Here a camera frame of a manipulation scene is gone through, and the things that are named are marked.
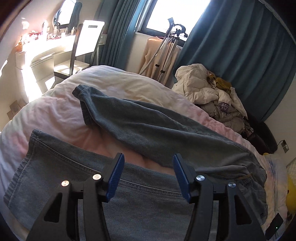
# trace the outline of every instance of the pile of clothes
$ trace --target pile of clothes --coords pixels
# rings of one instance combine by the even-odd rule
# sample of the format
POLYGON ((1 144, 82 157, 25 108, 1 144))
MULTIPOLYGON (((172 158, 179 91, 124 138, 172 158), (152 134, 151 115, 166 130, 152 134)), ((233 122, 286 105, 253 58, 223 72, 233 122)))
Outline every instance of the pile of clothes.
POLYGON ((246 110, 231 83, 216 77, 202 64, 181 66, 172 90, 199 106, 210 117, 237 133, 245 130, 246 110))

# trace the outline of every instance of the white chair backrest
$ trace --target white chair backrest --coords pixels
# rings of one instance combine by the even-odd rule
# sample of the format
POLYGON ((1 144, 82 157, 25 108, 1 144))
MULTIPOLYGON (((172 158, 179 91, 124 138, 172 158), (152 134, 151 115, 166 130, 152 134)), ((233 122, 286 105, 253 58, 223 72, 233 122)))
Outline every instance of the white chair backrest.
POLYGON ((84 20, 75 56, 94 52, 105 22, 84 20))

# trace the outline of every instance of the beige sweater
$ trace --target beige sweater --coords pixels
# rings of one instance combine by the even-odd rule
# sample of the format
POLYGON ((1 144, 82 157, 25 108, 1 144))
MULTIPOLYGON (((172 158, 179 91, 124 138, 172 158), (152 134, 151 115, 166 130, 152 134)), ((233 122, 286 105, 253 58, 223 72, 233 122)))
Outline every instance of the beige sweater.
MULTIPOLYGON (((156 52, 156 50, 158 49, 159 45, 161 44, 162 42, 162 39, 158 38, 158 37, 153 37, 153 38, 150 38, 147 40, 147 44, 146 44, 146 48, 144 50, 144 53, 143 53, 143 57, 142 57, 142 60, 141 60, 141 64, 140 64, 140 69, 139 69, 139 73, 141 72, 142 69, 145 68, 145 66, 148 64, 148 62, 150 61, 150 59, 152 58, 152 56, 154 55, 154 53, 156 52)), ((171 76, 171 72, 172 72, 172 69, 174 67, 174 64, 175 64, 175 61, 179 55, 181 51, 181 47, 180 46, 177 46, 175 48, 175 51, 174 53, 171 55, 170 59, 169 59, 169 67, 168 67, 168 70, 165 72, 164 74, 164 77, 161 81, 161 83, 163 85, 166 84, 168 78, 171 76)), ((147 76, 149 78, 152 77, 153 75, 153 72, 155 70, 155 64, 158 63, 158 60, 159 60, 159 57, 161 55, 161 52, 162 52, 162 48, 160 49, 160 51, 158 52, 158 54, 156 55, 156 57, 154 58, 153 62, 149 65, 149 67, 145 70, 145 72, 142 74, 143 76, 147 76)), ((165 62, 165 57, 163 58, 163 61, 162 63, 160 64, 160 67, 158 68, 158 73, 157 73, 157 79, 160 75, 160 70, 162 70, 163 68, 163 64, 165 62)))

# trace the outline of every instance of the chair seat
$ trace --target chair seat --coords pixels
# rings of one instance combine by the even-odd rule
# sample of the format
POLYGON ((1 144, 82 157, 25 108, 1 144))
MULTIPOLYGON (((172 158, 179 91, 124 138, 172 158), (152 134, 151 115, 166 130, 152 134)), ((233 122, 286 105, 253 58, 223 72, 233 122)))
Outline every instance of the chair seat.
MULTIPOLYGON (((73 74, 76 74, 79 70, 84 70, 88 67, 89 67, 89 64, 75 60, 73 74)), ((54 66, 54 75, 57 77, 66 79, 69 77, 69 73, 70 73, 70 60, 67 60, 63 63, 60 63, 54 66)))

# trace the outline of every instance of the bed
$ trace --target bed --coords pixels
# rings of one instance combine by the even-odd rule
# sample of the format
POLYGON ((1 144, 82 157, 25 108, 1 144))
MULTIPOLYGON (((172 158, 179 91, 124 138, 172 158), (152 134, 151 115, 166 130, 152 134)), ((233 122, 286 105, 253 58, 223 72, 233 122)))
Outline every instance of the bed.
MULTIPOLYGON (((94 66, 71 76, 39 99, 27 104, 10 121, 0 134, 0 211, 11 230, 22 240, 28 231, 10 213, 3 196, 16 169, 28 151, 32 130, 37 128, 82 149, 114 157, 122 152, 126 161, 158 172, 173 174, 168 168, 129 150, 101 128, 90 128, 84 123, 80 102, 72 95, 79 84, 93 86, 108 96, 139 100, 156 104, 187 116, 217 133, 233 140, 254 153, 267 173, 265 191, 268 217, 262 225, 266 230, 277 212, 285 220, 287 208, 287 172, 278 157, 261 156, 256 149, 238 133, 215 121, 199 107, 181 95, 148 77, 129 73, 109 66, 94 66)), ((284 231, 278 230, 278 236, 284 231)))

